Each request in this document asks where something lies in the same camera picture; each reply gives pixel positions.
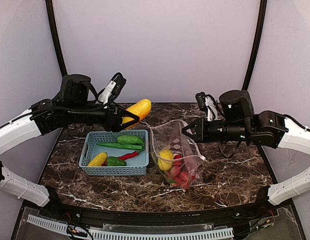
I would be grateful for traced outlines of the orange yellow toy mango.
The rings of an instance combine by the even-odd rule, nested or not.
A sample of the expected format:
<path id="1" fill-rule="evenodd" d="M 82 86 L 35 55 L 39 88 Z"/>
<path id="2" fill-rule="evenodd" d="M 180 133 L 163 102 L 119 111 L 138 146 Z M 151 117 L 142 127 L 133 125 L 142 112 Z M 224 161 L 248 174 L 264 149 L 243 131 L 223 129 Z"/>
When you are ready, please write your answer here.
<path id="1" fill-rule="evenodd" d="M 139 117 L 139 122 L 144 120 L 151 112 L 152 109 L 152 102 L 144 98 L 140 100 L 139 102 L 131 105 L 126 110 L 136 116 Z"/>

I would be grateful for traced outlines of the clear zip top bag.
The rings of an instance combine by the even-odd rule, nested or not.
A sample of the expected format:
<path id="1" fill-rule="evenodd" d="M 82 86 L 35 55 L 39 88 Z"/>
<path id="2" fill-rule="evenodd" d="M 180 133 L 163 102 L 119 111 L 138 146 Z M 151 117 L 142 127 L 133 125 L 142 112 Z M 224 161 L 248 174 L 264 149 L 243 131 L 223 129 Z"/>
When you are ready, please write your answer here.
<path id="1" fill-rule="evenodd" d="M 182 133 L 183 120 L 149 128 L 151 156 L 160 174 L 172 187 L 187 190 L 203 183 L 201 166 L 206 158 L 197 144 Z"/>

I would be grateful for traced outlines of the red toy lychee bunch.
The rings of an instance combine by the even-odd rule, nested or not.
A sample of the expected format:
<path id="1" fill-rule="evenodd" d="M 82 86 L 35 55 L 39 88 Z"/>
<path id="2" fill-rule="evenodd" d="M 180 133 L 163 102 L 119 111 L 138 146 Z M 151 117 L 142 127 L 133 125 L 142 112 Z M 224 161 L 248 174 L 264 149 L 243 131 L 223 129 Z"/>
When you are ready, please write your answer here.
<path id="1" fill-rule="evenodd" d="M 175 154 L 173 156 L 172 168 L 166 172 L 167 181 L 173 187 L 187 190 L 195 179 L 196 174 L 194 168 L 191 157 L 183 157 L 180 154 Z"/>

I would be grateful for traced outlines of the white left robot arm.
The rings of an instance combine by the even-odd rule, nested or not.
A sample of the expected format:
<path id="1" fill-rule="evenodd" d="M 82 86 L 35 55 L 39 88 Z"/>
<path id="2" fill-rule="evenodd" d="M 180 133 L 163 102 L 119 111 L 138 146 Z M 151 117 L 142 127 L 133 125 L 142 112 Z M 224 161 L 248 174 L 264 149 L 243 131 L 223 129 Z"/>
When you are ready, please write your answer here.
<path id="1" fill-rule="evenodd" d="M 59 92 L 52 99 L 43 99 L 20 115 L 0 126 L 0 156 L 14 147 L 72 124 L 100 124 L 109 132 L 120 132 L 140 121 L 115 99 L 126 84 L 116 73 L 101 91 L 96 91 L 91 78 L 82 74 L 66 74 Z M 31 182 L 3 165 L 0 161 L 0 191 L 39 207 L 58 202 L 56 192 Z"/>

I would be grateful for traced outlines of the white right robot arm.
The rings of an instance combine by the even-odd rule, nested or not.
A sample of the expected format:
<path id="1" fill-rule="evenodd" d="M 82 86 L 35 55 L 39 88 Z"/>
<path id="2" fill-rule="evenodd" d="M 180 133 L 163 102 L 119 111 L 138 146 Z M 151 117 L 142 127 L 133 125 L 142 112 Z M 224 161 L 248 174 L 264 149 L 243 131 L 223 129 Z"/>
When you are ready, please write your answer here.
<path id="1" fill-rule="evenodd" d="M 310 128 L 293 117 L 270 110 L 255 114 L 246 90 L 227 91 L 219 102 L 223 119 L 200 117 L 181 132 L 196 143 L 245 142 L 310 155 Z M 310 191 L 310 166 L 285 181 L 260 188 L 256 201 L 276 206 L 307 191 Z"/>

